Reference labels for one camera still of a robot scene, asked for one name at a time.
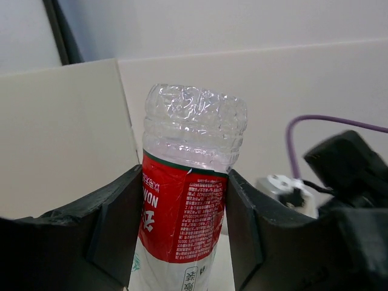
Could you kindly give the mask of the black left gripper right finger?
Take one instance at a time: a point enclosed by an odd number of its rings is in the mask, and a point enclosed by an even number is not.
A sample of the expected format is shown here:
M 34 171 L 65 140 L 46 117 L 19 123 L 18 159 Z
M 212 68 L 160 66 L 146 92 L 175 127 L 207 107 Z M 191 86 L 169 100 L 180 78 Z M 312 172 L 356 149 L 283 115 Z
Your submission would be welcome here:
M 386 290 L 387 210 L 313 219 L 232 170 L 226 194 L 236 290 Z

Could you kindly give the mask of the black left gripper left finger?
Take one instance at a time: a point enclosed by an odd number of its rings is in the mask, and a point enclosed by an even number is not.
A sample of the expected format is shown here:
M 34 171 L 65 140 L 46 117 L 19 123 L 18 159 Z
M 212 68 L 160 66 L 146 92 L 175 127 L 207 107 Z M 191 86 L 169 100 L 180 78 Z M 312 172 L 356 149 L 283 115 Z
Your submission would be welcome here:
M 142 168 L 33 218 L 1 219 L 2 290 L 123 290 L 142 212 Z

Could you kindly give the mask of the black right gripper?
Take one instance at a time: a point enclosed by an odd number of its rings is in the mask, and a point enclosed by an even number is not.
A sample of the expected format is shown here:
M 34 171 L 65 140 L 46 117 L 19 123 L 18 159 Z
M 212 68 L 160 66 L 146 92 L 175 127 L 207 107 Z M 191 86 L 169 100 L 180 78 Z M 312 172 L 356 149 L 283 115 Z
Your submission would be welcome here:
M 356 131 L 326 139 L 304 160 L 333 196 L 320 209 L 387 207 L 387 164 Z

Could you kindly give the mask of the red label plastic bottle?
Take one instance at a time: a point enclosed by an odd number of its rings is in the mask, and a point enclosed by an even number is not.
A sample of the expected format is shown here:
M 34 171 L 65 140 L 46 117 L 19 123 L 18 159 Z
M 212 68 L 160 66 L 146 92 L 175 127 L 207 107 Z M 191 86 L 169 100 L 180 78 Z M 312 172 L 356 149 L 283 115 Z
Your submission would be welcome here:
M 247 106 L 235 96 L 184 85 L 150 90 L 130 290 L 207 290 L 246 127 Z

